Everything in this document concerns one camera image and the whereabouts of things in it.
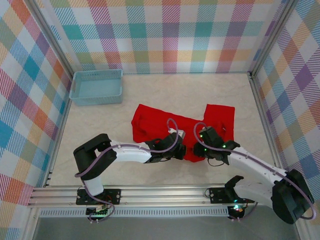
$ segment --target metal rail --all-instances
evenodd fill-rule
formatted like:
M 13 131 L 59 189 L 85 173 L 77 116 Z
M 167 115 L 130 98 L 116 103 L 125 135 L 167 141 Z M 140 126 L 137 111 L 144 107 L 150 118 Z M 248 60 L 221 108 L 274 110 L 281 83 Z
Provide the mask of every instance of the metal rail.
M 171 185 L 171 186 L 105 186 L 121 189 L 122 207 L 208 207 L 233 206 L 232 203 L 211 204 L 204 193 L 208 188 L 221 188 L 223 184 Z M 76 205 L 78 186 L 35 188 L 29 200 L 29 208 L 79 207 Z
M 54 51 L 56 57 L 58 58 L 59 62 L 61 63 L 62 67 L 64 68 L 66 74 L 69 76 L 70 79 L 73 78 L 75 71 L 73 70 L 72 66 L 70 65 L 65 53 L 61 49 L 58 40 L 56 39 L 52 29 L 48 25 L 46 19 L 44 18 L 41 10 L 38 7 L 38 4 L 35 0 L 24 0 L 25 5 L 31 12 L 32 16 L 34 17 L 36 23 L 39 25 L 41 32 L 45 36 L 46 40 L 48 41 L 50 47 Z
M 262 51 L 256 61 L 255 66 L 252 69 L 251 76 L 252 76 L 253 80 L 256 78 L 258 72 L 260 71 L 260 69 L 264 65 L 272 47 L 276 43 L 278 37 L 280 36 L 282 30 L 284 29 L 291 13 L 295 9 L 298 2 L 299 2 L 299 0 L 289 0 L 281 13 L 279 20 L 274 24 L 275 27 L 274 27 L 266 45 L 265 45 L 265 47 L 262 49 Z

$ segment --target gray floor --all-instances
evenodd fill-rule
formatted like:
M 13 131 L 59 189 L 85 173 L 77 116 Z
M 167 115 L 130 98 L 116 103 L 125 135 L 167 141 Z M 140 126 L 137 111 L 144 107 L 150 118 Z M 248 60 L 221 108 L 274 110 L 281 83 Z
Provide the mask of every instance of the gray floor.
M 86 218 L 40 218 L 33 240 L 295 240 L 296 228 L 271 209 L 258 206 L 240 223 L 227 217 L 111 217 L 99 224 Z

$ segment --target cable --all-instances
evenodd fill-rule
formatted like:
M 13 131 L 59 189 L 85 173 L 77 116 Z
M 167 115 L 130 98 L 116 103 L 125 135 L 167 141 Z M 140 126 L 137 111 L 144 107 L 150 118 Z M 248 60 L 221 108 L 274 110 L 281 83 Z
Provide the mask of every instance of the cable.
M 78 189 L 76 190 L 76 195 L 77 195 L 77 196 L 79 195 L 78 192 L 79 192 L 79 189 L 80 189 L 80 188 L 84 188 L 84 186 L 78 187 Z
M 222 166 L 223 164 L 225 164 L 225 163 L 223 162 L 223 163 L 221 163 L 221 164 L 219 164 L 219 165 L 212 165 L 212 164 L 210 164 L 210 162 L 209 162 L 209 158 L 207 158 L 207 161 L 208 161 L 208 164 L 209 164 L 211 167 L 219 167 L 219 166 Z
M 261 165 L 262 167 L 264 167 L 265 169 L 269 170 L 270 172 L 278 175 L 280 178 L 283 178 L 284 180 L 286 180 L 289 184 L 291 184 L 304 198 L 305 200 L 308 202 L 308 204 L 310 205 L 310 208 L 312 210 L 312 216 L 310 217 L 306 217 L 306 216 L 301 216 L 302 219 L 305 219 L 305 220 L 314 220 L 316 219 L 316 216 L 317 216 L 317 212 L 316 212 L 316 209 L 314 207 L 314 205 L 312 204 L 312 202 L 310 201 L 310 199 L 308 198 L 308 196 L 304 193 L 304 191 L 301 190 L 300 187 L 298 187 L 293 181 L 291 181 L 289 178 L 287 178 L 286 176 L 282 175 L 280 172 L 276 171 L 275 169 L 272 169 L 271 167 L 265 165 L 263 162 L 260 162 L 259 160 L 257 160 L 256 158 L 252 157 L 252 156 L 249 156 L 249 155 L 246 155 L 242 152 L 239 152 L 239 151 L 234 151 L 234 150 L 230 150 L 230 149 L 225 149 L 225 148 L 216 148 L 216 147 L 212 147 L 212 146 L 209 146 L 209 145 L 206 145 L 204 142 L 202 142 L 198 135 L 197 135 L 197 132 L 196 132 L 196 128 L 199 124 L 202 124 L 204 126 L 206 126 L 205 123 L 203 122 L 198 122 L 196 125 L 194 125 L 194 128 L 193 128 L 193 134 L 195 136 L 195 139 L 204 147 L 208 148 L 208 149 L 211 149 L 211 150 L 214 150 L 214 151 L 224 151 L 224 152 L 230 152 L 230 153 L 233 153 L 233 154 L 238 154 L 240 156 L 243 156 L 243 157 L 246 157 L 252 161 L 254 161 L 256 164 L 259 164 Z
M 246 209 L 248 207 L 249 199 L 246 200 L 246 205 L 243 209 Z
M 251 211 L 248 212 L 242 219 L 249 217 L 254 212 L 257 206 L 258 206 L 258 202 L 255 202 L 255 205 L 253 206 L 253 208 L 251 208 Z
M 98 202 L 101 202 L 103 204 L 110 205 L 112 207 L 112 211 L 107 216 L 105 216 L 104 218 L 102 218 L 100 220 L 97 219 L 95 222 L 98 224 L 100 222 L 103 222 L 103 221 L 107 220 L 112 214 L 115 213 L 115 211 L 116 211 L 115 205 L 112 202 L 104 201 L 104 200 L 96 198 L 95 196 L 92 196 L 91 193 L 89 192 L 85 182 L 82 181 L 82 183 L 83 183 L 83 186 L 84 186 L 84 189 L 85 189 L 86 193 L 89 195 L 90 198 L 92 198 L 93 200 L 96 200 Z M 94 223 L 94 220 L 91 218 L 91 216 L 92 216 L 92 214 L 89 215 L 89 220 L 90 220 L 91 223 Z
M 178 142 L 178 138 L 179 138 L 179 129 L 178 129 L 177 123 L 176 123 L 175 120 L 173 120 L 172 118 L 168 118 L 168 120 L 166 121 L 166 125 L 167 125 L 168 129 L 170 130 L 170 127 L 169 127 L 169 122 L 170 122 L 170 121 L 172 121 L 173 124 L 174 124 L 175 131 L 176 131 L 176 136 L 175 136 L 174 143 L 173 143 L 170 147 L 168 147 L 167 149 L 165 149 L 165 150 L 151 150 L 151 149 L 148 149 L 148 148 L 139 146 L 139 145 L 134 145 L 134 144 L 129 144 L 129 143 L 127 143 L 127 144 L 117 144 L 117 145 L 113 145 L 113 146 L 108 147 L 108 148 L 105 149 L 104 151 L 102 151 L 102 152 L 99 154 L 99 156 L 90 164 L 90 166 L 89 166 L 86 170 L 84 170 L 84 171 L 81 172 L 81 173 L 78 172 L 78 173 L 76 173 L 74 176 L 75 176 L 76 178 L 80 178 L 80 177 L 86 175 L 86 174 L 96 165 L 96 163 L 99 161 L 99 159 L 100 159 L 106 152 L 108 152 L 108 151 L 111 150 L 111 149 L 121 148 L 121 147 L 130 147 L 130 148 L 132 147 L 132 148 L 142 149 L 142 150 L 144 150 L 144 151 L 146 151 L 146 152 L 149 152 L 149 153 L 165 153 L 165 152 L 169 151 L 170 149 L 172 149 L 172 148 L 176 145 L 176 143 Z
M 210 198 L 210 196 L 208 196 L 207 194 L 206 194 L 206 192 L 209 190 L 209 188 L 207 188 L 205 191 L 204 191 L 204 195 L 209 199 Z

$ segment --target plaid wallpaper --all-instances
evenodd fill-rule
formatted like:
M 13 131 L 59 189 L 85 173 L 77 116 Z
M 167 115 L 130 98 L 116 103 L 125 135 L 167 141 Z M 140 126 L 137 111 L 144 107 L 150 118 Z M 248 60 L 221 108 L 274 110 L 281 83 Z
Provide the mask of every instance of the plaid wallpaper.
M 253 70 L 253 68 L 255 67 L 257 60 L 258 60 L 258 57 L 261 54 L 261 51 L 265 48 L 267 41 L 268 41 L 270 35 L 272 34 L 273 30 L 275 29 L 276 23 L 278 22 L 279 18 L 281 17 L 281 13 L 283 12 L 283 10 L 288 2 L 289 2 L 289 0 L 281 0 L 281 3 L 279 5 L 277 11 L 276 11 L 275 15 L 273 16 L 272 21 L 271 21 L 267 31 L 265 32 L 265 34 L 263 36 L 263 39 L 260 43 L 260 46 L 254 55 L 253 61 L 250 65 L 248 72 L 251 72 Z
M 319 209 L 319 0 L 298 2 L 256 81 L 282 164 L 304 174 Z M 320 235 L 320 216 L 311 224 Z
M 0 0 L 0 240 L 40 187 L 71 81 L 23 0 Z
M 72 64 L 79 62 L 83 70 L 123 69 L 131 74 L 247 72 L 258 49 L 253 46 L 259 41 L 264 22 L 270 18 L 268 11 L 279 3 L 278 0 L 37 2 Z M 51 13 L 44 2 L 51 4 Z M 58 34 L 57 25 L 64 32 L 65 41 Z

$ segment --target red cloth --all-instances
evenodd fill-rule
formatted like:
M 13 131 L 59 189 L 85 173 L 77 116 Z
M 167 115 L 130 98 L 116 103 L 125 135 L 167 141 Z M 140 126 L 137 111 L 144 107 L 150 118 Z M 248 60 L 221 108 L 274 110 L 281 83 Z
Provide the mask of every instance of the red cloth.
M 198 162 L 204 159 L 193 154 L 193 147 L 197 142 L 194 136 L 194 126 L 196 123 L 204 122 L 207 126 L 212 126 L 224 141 L 234 139 L 234 107 L 207 104 L 204 119 L 195 120 L 139 104 L 131 121 L 133 140 L 136 143 L 141 143 L 165 138 L 168 135 L 168 118 L 174 119 L 178 129 L 185 132 L 183 144 L 187 147 L 187 150 L 184 159 L 191 162 Z M 169 123 L 169 126 L 170 128 L 175 128 L 172 122 Z

